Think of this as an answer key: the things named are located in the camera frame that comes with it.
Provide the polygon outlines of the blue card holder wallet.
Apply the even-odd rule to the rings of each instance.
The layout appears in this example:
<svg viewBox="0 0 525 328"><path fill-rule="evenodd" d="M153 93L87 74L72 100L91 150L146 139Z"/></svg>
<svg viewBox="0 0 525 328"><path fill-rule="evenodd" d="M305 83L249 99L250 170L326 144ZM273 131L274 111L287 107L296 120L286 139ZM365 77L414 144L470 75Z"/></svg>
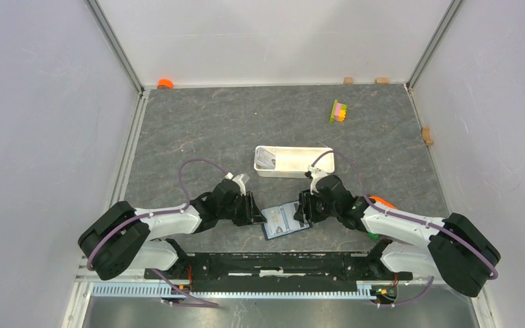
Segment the blue card holder wallet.
<svg viewBox="0 0 525 328"><path fill-rule="evenodd" d="M267 220L262 225L265 239L268 241L310 229L311 224L295 220L298 208L299 202L289 202L261 210L263 217Z"/></svg>

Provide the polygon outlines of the white plastic tray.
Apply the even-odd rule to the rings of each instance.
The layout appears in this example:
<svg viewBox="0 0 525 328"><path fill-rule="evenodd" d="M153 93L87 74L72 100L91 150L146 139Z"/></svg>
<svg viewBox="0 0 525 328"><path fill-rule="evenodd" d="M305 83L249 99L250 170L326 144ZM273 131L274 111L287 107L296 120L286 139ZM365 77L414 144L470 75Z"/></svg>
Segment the white plastic tray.
<svg viewBox="0 0 525 328"><path fill-rule="evenodd" d="M317 147L256 146L255 151L257 148L264 148L276 157L275 169L261 169L254 162L256 173L264 178L306 178L308 166L331 150Z"/></svg>

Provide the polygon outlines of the white credit card gold chip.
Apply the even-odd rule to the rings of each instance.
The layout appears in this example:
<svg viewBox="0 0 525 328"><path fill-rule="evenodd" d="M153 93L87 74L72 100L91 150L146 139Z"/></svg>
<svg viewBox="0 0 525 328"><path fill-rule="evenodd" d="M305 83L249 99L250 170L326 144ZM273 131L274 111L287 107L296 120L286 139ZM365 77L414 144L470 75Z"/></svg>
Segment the white credit card gold chip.
<svg viewBox="0 0 525 328"><path fill-rule="evenodd" d="M256 149L254 162L261 169L275 169L276 167L275 154L264 148Z"/></svg>

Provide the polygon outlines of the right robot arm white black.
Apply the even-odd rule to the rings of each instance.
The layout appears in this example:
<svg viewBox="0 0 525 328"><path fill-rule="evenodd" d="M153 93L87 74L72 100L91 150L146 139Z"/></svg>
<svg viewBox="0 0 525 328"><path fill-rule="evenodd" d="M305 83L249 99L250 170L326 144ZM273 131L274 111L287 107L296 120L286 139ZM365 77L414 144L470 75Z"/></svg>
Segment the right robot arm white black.
<svg viewBox="0 0 525 328"><path fill-rule="evenodd" d="M374 197L354 196L336 175L305 175L310 187L299 194L297 221L335 218L349 230L389 238L367 261L373 277L419 273L440 278L468 297L476 297L487 281L497 278L500 252L466 216L415 215Z"/></svg>

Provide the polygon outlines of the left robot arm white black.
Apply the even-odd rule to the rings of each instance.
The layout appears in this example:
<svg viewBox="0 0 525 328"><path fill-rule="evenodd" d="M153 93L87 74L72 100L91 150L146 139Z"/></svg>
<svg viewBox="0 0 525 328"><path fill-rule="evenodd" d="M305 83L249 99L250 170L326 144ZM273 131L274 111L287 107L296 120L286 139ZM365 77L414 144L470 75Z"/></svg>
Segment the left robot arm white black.
<svg viewBox="0 0 525 328"><path fill-rule="evenodd" d="M116 202L79 237L78 245L87 258L87 269L103 281L128 269L158 269L176 279L186 273L187 259L167 238L201 233L221 220L235 226L267 221L241 176L225 178L212 191L171 208L144 209Z"/></svg>

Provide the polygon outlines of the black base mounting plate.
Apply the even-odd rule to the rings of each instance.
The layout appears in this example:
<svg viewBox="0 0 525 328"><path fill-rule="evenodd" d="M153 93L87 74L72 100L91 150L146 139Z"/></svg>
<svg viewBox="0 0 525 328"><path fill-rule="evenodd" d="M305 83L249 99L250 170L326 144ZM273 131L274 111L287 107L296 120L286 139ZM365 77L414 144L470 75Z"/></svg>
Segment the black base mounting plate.
<svg viewBox="0 0 525 328"><path fill-rule="evenodd" d="M351 292L358 281L410 281L363 253L194 253L163 276L187 280L193 292Z"/></svg>

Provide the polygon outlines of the green toy block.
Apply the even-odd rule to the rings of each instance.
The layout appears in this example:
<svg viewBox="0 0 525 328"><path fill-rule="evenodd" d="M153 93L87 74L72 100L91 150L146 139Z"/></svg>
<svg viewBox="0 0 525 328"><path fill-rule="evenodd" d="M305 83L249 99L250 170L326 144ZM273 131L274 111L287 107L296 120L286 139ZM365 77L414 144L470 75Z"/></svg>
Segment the green toy block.
<svg viewBox="0 0 525 328"><path fill-rule="evenodd" d="M373 241L377 241L377 239L379 238L378 234L375 234L375 233L372 233L372 232L368 232L367 236Z"/></svg>

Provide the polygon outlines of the colourful toy block stack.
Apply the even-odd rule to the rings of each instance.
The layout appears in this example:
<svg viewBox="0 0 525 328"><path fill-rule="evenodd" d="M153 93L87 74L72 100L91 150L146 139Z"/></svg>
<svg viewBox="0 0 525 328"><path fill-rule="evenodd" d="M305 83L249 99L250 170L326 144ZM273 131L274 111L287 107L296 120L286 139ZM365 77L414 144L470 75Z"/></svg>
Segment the colourful toy block stack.
<svg viewBox="0 0 525 328"><path fill-rule="evenodd" d="M344 122L347 118L347 109L348 106L346 104L334 100L329 116L329 122Z"/></svg>

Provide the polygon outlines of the curved wooden piece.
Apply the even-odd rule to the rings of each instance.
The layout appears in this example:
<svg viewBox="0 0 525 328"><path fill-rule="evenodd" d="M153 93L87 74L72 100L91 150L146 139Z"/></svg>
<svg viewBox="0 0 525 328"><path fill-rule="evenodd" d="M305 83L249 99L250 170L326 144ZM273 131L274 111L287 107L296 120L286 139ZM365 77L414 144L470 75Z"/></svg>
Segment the curved wooden piece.
<svg viewBox="0 0 525 328"><path fill-rule="evenodd" d="M426 147L430 147L434 144L434 140L431 136L431 129L429 126L424 126L421 128L421 135Z"/></svg>

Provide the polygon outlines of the orange round cap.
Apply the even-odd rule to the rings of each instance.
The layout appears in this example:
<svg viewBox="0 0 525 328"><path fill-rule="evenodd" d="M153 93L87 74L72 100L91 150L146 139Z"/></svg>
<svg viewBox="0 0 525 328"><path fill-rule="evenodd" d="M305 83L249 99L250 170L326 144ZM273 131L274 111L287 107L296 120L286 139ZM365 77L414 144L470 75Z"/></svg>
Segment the orange round cap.
<svg viewBox="0 0 525 328"><path fill-rule="evenodd" d="M172 89L174 84L169 79L159 79L157 89Z"/></svg>

